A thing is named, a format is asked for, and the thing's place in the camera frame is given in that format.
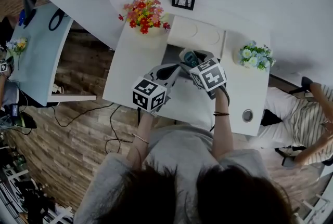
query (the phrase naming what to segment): seated person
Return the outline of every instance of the seated person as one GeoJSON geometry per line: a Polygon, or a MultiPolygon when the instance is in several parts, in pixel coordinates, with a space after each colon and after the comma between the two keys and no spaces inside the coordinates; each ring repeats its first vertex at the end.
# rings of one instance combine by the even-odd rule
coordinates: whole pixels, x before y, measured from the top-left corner
{"type": "MultiPolygon", "coordinates": [[[[47,106],[42,106],[37,101],[29,97],[26,93],[19,89],[19,83],[10,81],[8,78],[11,71],[7,70],[0,74],[0,108],[9,106],[11,104],[18,104],[18,106],[34,106],[36,108],[45,108],[59,105],[58,102],[47,103],[47,106]]],[[[58,88],[59,92],[63,94],[63,88],[58,88]]]]}
{"type": "Polygon", "coordinates": [[[304,146],[294,160],[297,165],[325,161],[333,155],[333,89],[306,78],[306,87],[317,102],[269,87],[265,109],[282,122],[260,126],[257,137],[249,138],[251,147],[281,148],[304,146]]]}

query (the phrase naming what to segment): wooden floor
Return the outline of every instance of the wooden floor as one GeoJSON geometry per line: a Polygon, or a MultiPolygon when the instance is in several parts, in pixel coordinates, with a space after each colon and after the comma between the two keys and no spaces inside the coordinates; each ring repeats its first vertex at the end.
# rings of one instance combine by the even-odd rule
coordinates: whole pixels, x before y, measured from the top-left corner
{"type": "MultiPolygon", "coordinates": [[[[56,75],[56,83],[63,84],[66,91],[78,94],[96,94],[96,101],[62,103],[56,107],[56,115],[61,124],[86,109],[107,106],[111,103],[102,100],[108,70],[113,52],[91,35],[70,32],[65,43],[56,75]]],[[[7,131],[7,139],[16,145],[28,161],[31,176],[42,184],[48,184],[46,192],[63,206],[74,210],[93,178],[94,172],[104,159],[105,142],[114,138],[110,127],[110,115],[118,105],[114,104],[79,117],[68,127],[60,127],[52,108],[36,109],[29,107],[26,112],[37,122],[38,128],[29,136],[16,131],[7,131]]],[[[173,120],[159,118],[156,127],[172,125],[173,120]]],[[[132,140],[130,133],[137,128],[135,110],[120,107],[112,117],[112,125],[117,135],[132,140]]],[[[117,152],[119,143],[112,141],[107,151],[117,152]]],[[[126,154],[128,143],[122,143],[120,153],[126,154]]],[[[281,167],[281,157],[271,149],[260,150],[268,170],[275,182],[284,187],[291,198],[294,208],[300,207],[300,215],[308,211],[301,205],[306,199],[311,204],[316,193],[322,193],[329,177],[318,182],[318,169],[308,166],[302,170],[281,167]]]]}

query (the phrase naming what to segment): small flower vase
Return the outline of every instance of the small flower vase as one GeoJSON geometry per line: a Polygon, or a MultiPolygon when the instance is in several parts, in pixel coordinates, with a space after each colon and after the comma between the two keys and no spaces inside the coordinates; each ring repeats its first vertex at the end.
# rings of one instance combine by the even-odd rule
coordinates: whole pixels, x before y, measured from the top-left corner
{"type": "Polygon", "coordinates": [[[159,28],[159,27],[150,27],[148,28],[148,33],[143,34],[141,31],[141,27],[137,26],[135,28],[135,31],[137,33],[139,33],[142,36],[146,36],[146,37],[156,37],[156,36],[160,36],[163,35],[163,28],[159,28]]]}
{"type": "Polygon", "coordinates": [[[265,72],[268,72],[275,63],[272,50],[265,45],[258,47],[255,41],[250,41],[242,48],[236,48],[233,60],[237,65],[265,72]]]}

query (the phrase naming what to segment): white desk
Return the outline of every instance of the white desk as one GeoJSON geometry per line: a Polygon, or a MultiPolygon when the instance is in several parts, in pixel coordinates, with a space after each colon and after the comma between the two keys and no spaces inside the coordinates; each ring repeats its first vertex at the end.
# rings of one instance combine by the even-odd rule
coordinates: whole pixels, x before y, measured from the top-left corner
{"type": "Polygon", "coordinates": [[[20,61],[14,56],[15,69],[10,79],[19,81],[21,90],[43,106],[48,102],[95,100],[96,96],[52,95],[62,48],[73,23],[72,18],[64,17],[59,27],[50,31],[48,24],[57,9],[52,3],[37,7],[36,15],[25,29],[24,25],[15,27],[12,38],[26,37],[28,45],[20,61]]]}
{"type": "MultiPolygon", "coordinates": [[[[232,132],[256,136],[266,98],[268,73],[236,65],[232,55],[235,47],[243,46],[250,39],[256,40],[259,45],[269,46],[269,31],[240,17],[199,4],[195,5],[194,11],[190,11],[172,7],[169,0],[160,1],[165,12],[170,14],[171,25],[173,15],[179,15],[228,30],[221,64],[227,75],[232,132]],[[253,112],[253,119],[249,123],[242,120],[242,113],[246,109],[253,112]]],[[[103,98],[136,109],[137,106],[132,102],[131,86],[139,76],[161,64],[167,38],[168,34],[158,37],[140,35],[126,24],[112,60],[103,98]]],[[[204,128],[214,125],[215,101],[211,101],[205,91],[193,86],[190,80],[179,77],[170,97],[171,100],[162,107],[158,115],[204,128]]]]}

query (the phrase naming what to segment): wrist strap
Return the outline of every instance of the wrist strap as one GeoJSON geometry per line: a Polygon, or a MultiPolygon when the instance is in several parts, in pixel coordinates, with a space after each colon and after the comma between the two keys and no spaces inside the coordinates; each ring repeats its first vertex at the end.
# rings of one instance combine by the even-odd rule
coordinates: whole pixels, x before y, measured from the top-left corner
{"type": "Polygon", "coordinates": [[[136,134],[131,134],[132,136],[136,137],[136,138],[139,138],[142,142],[145,142],[146,144],[149,144],[148,141],[146,141],[144,138],[142,138],[141,136],[139,135],[136,135],[136,134]]]}
{"type": "Polygon", "coordinates": [[[229,116],[229,113],[221,113],[221,112],[218,112],[218,111],[214,111],[214,116],[229,116]]]}

